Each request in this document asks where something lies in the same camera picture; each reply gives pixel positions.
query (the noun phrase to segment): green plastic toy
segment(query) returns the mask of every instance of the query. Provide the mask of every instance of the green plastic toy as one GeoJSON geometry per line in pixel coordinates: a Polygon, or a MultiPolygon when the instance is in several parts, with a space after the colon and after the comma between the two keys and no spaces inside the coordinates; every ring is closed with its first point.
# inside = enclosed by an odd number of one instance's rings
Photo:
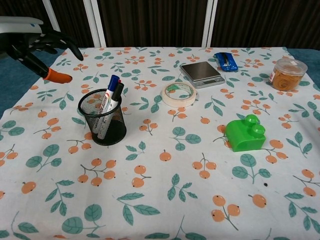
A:
{"type": "Polygon", "coordinates": [[[231,121],[225,128],[225,135],[234,152],[261,149],[266,140],[265,132],[253,114],[247,115],[245,119],[231,121]]]}

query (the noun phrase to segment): jar lid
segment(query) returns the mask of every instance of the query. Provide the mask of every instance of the jar lid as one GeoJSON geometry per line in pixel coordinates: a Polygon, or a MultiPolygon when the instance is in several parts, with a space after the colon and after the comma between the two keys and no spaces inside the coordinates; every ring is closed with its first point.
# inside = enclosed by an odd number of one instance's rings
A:
{"type": "Polygon", "coordinates": [[[303,76],[308,70],[308,66],[302,61],[291,58],[279,59],[275,63],[275,68],[290,76],[303,76]]]}

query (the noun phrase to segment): scale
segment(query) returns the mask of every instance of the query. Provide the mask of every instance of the scale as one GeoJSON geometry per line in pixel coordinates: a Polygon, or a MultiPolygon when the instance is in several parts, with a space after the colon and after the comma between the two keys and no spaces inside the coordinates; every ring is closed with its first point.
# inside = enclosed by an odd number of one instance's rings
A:
{"type": "Polygon", "coordinates": [[[207,61],[182,65],[180,70],[196,89],[223,84],[225,82],[221,74],[207,61]]]}

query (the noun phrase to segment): pen holder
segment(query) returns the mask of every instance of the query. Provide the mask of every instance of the pen holder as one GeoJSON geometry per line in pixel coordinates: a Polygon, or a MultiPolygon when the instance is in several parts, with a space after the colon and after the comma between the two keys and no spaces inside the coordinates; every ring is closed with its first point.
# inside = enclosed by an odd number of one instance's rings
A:
{"type": "Polygon", "coordinates": [[[93,141],[103,146],[120,142],[127,133],[121,112],[121,97],[113,110],[99,114],[106,90],[105,88],[91,91],[81,98],[78,104],[80,113],[88,123],[93,141]]]}

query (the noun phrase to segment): tape roll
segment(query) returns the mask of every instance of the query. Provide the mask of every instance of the tape roll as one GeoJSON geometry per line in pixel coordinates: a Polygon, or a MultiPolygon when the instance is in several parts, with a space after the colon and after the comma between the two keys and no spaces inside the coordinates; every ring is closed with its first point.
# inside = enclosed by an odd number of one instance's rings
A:
{"type": "Polygon", "coordinates": [[[184,108],[196,100],[196,89],[186,83],[175,82],[167,85],[161,92],[162,100],[174,108],[184,108]]]}

